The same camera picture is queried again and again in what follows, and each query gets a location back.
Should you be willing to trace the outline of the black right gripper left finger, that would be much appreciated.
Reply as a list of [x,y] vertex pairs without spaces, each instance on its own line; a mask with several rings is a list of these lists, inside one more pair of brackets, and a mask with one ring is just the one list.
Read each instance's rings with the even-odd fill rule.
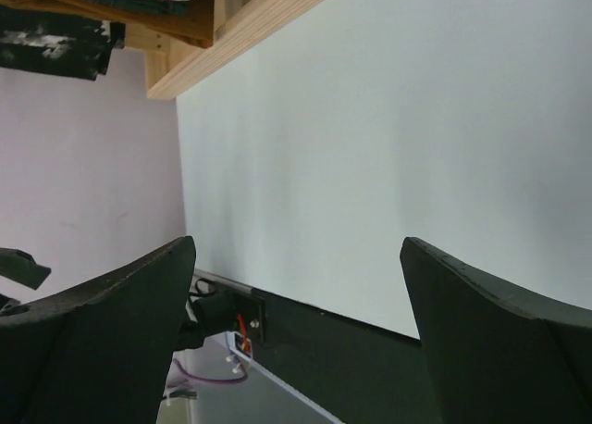
[[3,312],[2,422],[156,422],[194,262],[180,237]]

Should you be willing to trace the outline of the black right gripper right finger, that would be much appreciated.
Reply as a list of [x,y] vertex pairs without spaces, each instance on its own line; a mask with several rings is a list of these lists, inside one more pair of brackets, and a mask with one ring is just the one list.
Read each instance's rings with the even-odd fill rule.
[[416,237],[400,261],[446,423],[588,423],[591,312]]

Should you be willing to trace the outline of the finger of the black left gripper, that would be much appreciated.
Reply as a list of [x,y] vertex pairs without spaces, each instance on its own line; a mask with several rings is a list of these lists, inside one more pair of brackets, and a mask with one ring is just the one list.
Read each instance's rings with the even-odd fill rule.
[[1,249],[3,277],[30,289],[38,289],[50,274],[51,269],[38,264],[32,255],[18,249]]

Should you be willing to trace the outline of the mustard brown trousers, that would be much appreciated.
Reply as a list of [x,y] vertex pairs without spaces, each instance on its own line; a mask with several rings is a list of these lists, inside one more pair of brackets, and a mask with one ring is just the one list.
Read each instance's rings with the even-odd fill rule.
[[181,13],[126,9],[88,0],[1,0],[1,4],[19,10],[137,24],[202,49],[211,47],[215,39],[214,0],[193,0]]

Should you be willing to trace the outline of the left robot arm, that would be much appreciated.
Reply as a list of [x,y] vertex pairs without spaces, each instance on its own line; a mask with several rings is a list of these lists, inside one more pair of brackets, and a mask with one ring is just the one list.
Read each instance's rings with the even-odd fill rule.
[[[1,249],[1,275],[7,279],[36,290],[50,273],[50,268],[37,264],[28,253]],[[213,281],[199,277],[189,294],[175,350],[201,348],[206,338],[235,331],[240,322],[232,295]]]

